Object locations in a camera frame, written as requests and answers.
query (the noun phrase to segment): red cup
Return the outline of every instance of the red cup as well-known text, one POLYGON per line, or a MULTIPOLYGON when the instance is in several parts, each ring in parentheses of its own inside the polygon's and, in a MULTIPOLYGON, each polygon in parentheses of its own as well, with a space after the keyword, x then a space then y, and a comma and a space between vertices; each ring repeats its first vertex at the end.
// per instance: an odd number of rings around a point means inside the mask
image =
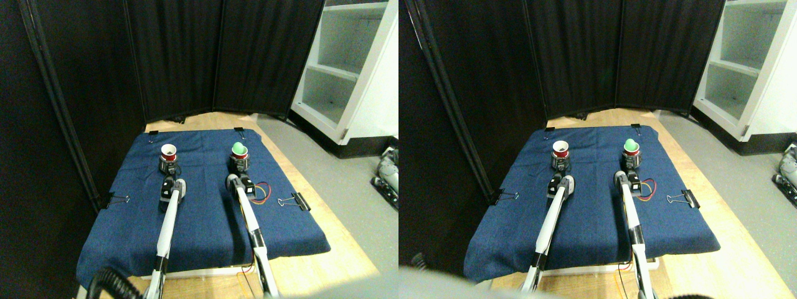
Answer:
POLYGON ((553 154, 560 158, 565 158, 570 155, 570 151, 568 149, 570 145, 567 144, 567 141, 559 140, 553 143, 553 154))
POLYGON ((177 159, 177 147, 171 144, 164 144, 160 147, 160 156, 166 161, 174 161, 177 159))

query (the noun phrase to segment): motor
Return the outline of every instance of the motor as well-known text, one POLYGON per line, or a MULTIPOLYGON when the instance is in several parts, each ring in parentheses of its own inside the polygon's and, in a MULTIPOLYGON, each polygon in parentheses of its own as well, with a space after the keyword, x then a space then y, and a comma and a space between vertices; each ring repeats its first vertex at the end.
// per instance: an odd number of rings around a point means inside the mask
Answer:
POLYGON ((371 185, 390 203, 399 208, 399 149, 390 146, 382 154, 377 167, 377 176, 371 179, 371 185))
POLYGON ((772 176, 772 182, 797 207, 797 145, 792 144, 786 149, 778 169, 779 174, 772 176))

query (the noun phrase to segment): black hose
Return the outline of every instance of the black hose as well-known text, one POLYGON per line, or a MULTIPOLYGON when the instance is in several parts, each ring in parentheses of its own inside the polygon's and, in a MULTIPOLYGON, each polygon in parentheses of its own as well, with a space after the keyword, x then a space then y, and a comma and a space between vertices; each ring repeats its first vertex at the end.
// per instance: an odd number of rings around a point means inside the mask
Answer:
POLYGON ((105 267, 94 274, 91 285, 88 285, 88 299, 100 298, 102 291, 108 292, 115 299, 142 299, 139 290, 122 274, 105 267))

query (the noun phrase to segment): yellow wire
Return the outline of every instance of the yellow wire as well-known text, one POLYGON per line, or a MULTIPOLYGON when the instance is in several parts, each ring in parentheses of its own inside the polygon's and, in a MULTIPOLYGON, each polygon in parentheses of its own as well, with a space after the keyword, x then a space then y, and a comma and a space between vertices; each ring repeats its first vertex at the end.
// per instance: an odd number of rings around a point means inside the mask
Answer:
MULTIPOLYGON (((263 196, 265 196, 265 190, 263 190, 263 187, 260 187, 260 186, 255 186, 255 187, 256 187, 257 189, 260 189, 260 191, 263 191, 263 196)), ((255 203, 255 202, 252 202, 252 203, 254 203, 254 204, 256 204, 256 205, 261 205, 261 204, 264 204, 265 202, 262 202, 262 203, 255 203)))
MULTIPOLYGON (((647 183, 645 183, 645 182, 642 182, 642 185, 648 186, 648 190, 650 190, 650 193, 653 193, 653 188, 651 188, 651 187, 650 187, 650 185, 648 185, 648 184, 647 184, 647 183)), ((650 199, 642 199, 642 196, 637 196, 637 198, 638 198, 639 200, 642 200, 643 202, 646 202, 646 201, 650 200, 650 199)))

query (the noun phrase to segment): green ball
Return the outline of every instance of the green ball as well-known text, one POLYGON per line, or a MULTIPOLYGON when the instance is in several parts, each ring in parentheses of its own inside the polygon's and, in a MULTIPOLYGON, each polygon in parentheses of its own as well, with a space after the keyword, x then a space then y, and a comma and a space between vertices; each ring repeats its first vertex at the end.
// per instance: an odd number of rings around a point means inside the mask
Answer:
POLYGON ((236 142, 233 144, 233 152, 235 155, 243 155, 246 153, 246 147, 242 143, 236 142))
POLYGON ((623 147, 626 149, 626 151, 636 151, 639 149, 639 144, 634 142, 633 139, 629 138, 626 140, 626 145, 623 147))

